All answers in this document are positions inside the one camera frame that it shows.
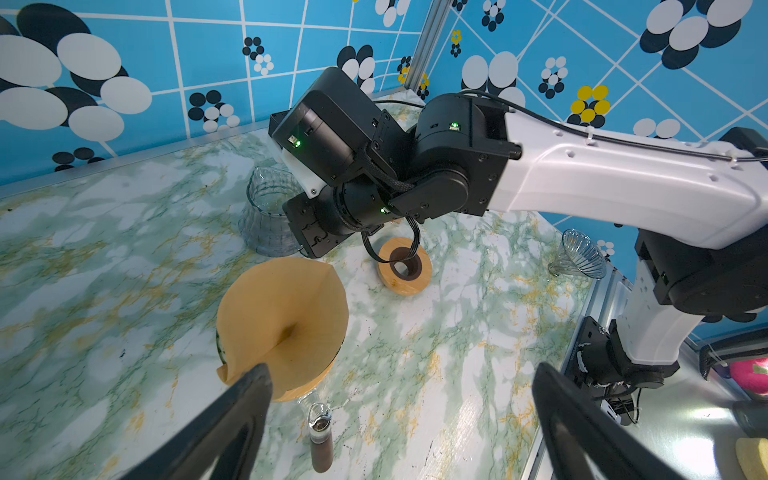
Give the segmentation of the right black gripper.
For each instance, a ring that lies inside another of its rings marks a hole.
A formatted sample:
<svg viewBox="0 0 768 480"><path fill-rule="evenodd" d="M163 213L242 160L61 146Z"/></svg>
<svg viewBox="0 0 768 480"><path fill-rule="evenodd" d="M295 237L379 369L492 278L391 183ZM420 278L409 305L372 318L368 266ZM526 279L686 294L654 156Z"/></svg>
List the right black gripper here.
<svg viewBox="0 0 768 480"><path fill-rule="evenodd" d="M309 199L303 191L283 206L307 257L319 259L360 234L377 259L371 236L400 218L415 235L406 258L417 253L415 218L392 204L415 185L407 172L414 126L404 128L345 72L329 67L291 109L271 116L268 132L327 183L317 197Z"/></svg>

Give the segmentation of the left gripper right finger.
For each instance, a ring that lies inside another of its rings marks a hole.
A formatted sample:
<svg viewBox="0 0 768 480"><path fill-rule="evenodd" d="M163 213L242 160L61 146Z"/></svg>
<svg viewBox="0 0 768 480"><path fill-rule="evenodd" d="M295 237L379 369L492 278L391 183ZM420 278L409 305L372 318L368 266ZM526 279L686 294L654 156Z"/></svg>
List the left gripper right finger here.
<svg viewBox="0 0 768 480"><path fill-rule="evenodd" d="M548 363L540 363L532 396L557 479L679 479L681 475L631 435Z"/></svg>

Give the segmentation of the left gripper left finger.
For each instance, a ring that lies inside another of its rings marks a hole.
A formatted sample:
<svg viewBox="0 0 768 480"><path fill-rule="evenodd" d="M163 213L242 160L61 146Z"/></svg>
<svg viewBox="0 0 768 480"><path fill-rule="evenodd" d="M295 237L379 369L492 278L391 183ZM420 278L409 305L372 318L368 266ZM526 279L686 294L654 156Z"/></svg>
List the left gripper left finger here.
<svg viewBox="0 0 768 480"><path fill-rule="evenodd" d="M273 384L268 366L244 374L126 479L248 479L263 437Z"/></svg>

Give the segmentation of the glass server with wooden handle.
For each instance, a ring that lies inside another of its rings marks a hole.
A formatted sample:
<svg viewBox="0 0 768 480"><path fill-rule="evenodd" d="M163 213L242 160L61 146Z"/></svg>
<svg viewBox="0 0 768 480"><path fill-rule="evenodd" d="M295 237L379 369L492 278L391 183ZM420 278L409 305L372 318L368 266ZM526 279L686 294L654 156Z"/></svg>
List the glass server with wooden handle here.
<svg viewBox="0 0 768 480"><path fill-rule="evenodd" d="M332 413L325 403L313 403L308 410L311 459L317 473L328 471L333 463Z"/></svg>

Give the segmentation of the green glass dripper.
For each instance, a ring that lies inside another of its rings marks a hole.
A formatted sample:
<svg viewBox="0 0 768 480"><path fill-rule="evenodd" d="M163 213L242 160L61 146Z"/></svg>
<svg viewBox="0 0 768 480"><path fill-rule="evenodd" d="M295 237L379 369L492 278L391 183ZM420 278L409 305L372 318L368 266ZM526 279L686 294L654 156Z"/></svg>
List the green glass dripper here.
<svg viewBox="0 0 768 480"><path fill-rule="evenodd" d="M222 347L221 337L219 332L215 333L215 345L216 345L216 350L217 350L217 354L220 359L220 362L222 365L225 365L227 363L226 352Z"/></svg>

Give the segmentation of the clear glass dripper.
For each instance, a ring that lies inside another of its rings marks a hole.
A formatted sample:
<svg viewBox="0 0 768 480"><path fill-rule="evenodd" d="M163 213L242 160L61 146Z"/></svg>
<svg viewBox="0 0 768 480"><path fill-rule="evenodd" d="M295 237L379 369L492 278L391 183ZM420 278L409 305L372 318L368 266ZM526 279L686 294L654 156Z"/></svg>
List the clear glass dripper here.
<svg viewBox="0 0 768 480"><path fill-rule="evenodd" d="M556 255L547 270L553 276L600 280L607 274L607 261L589 236L576 229L567 229L562 233Z"/></svg>

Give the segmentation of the wooden ring dripper holder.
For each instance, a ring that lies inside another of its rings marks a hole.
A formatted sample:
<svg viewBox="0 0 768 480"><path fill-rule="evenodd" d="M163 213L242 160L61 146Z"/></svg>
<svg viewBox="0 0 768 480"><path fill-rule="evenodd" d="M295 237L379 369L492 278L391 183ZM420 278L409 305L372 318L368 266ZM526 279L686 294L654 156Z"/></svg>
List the wooden ring dripper holder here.
<svg viewBox="0 0 768 480"><path fill-rule="evenodd" d="M300 400L307 395L309 395L312 391L314 391L327 377L329 372L332 370L335 362L332 361L317 377L315 377L313 380L309 381L308 383L299 386L294 389L287 390L285 393L281 394L280 396L275 396L272 399L273 403L285 403L285 402L292 402Z"/></svg>

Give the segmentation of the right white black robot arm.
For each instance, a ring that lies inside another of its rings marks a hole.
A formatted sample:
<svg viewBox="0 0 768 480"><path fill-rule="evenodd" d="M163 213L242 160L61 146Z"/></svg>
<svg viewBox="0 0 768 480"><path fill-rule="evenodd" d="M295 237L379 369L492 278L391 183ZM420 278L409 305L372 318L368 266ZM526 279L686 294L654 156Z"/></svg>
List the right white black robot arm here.
<svg viewBox="0 0 768 480"><path fill-rule="evenodd" d="M302 185L283 209L312 258L396 219L418 228L452 212L635 227L628 305L580 355L596 384L660 387L703 318L767 305L767 144L754 130L696 145L598 133L472 89L434 98L403 129L330 67L268 132Z"/></svg>

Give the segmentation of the yellow sponge outside cell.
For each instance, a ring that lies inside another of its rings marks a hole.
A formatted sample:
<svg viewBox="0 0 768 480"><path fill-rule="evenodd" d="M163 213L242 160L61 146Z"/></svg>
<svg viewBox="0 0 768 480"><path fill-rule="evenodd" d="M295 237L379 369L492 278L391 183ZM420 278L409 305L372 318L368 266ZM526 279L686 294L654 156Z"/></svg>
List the yellow sponge outside cell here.
<svg viewBox="0 0 768 480"><path fill-rule="evenodd" d="M735 444L735 452L747 480L768 480L768 440L766 438L739 438Z"/></svg>

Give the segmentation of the pink object outside cell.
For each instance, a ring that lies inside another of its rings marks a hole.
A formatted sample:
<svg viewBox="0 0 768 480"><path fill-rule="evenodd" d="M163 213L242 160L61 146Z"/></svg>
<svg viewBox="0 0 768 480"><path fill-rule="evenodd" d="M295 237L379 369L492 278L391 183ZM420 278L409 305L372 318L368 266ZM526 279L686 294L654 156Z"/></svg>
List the pink object outside cell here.
<svg viewBox="0 0 768 480"><path fill-rule="evenodd" d="M729 365L732 379L744 390L766 396L768 391L767 359L744 360Z"/></svg>

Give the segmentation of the aluminium front rail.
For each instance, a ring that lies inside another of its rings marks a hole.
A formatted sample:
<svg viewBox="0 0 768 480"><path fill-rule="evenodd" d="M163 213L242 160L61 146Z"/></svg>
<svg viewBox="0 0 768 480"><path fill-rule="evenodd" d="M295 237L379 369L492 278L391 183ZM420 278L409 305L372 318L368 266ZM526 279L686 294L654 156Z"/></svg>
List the aluminium front rail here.
<svg viewBox="0 0 768 480"><path fill-rule="evenodd" d="M560 363L559 372L579 388L584 386L586 376L580 370L577 351L582 344L590 341L591 335L600 336L602 329L608 329L607 324L611 320L601 322L605 317L603 310L612 305L617 291L627 293L631 290L631 284L626 283L625 280L625 276L609 263L606 276L592 283L584 307L577 317L577 328L568 346L566 357ZM525 480L554 478L541 427L536 429L521 478Z"/></svg>

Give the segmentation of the right aluminium corner post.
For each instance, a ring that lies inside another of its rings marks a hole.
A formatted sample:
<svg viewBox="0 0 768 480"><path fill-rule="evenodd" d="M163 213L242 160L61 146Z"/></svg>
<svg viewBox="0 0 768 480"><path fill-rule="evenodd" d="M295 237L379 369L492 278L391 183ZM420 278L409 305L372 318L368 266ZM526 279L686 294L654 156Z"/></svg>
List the right aluminium corner post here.
<svg viewBox="0 0 768 480"><path fill-rule="evenodd" d="M450 10L451 2L449 0L434 0L431 3L419 42L413 54L404 89L416 91L421 84Z"/></svg>

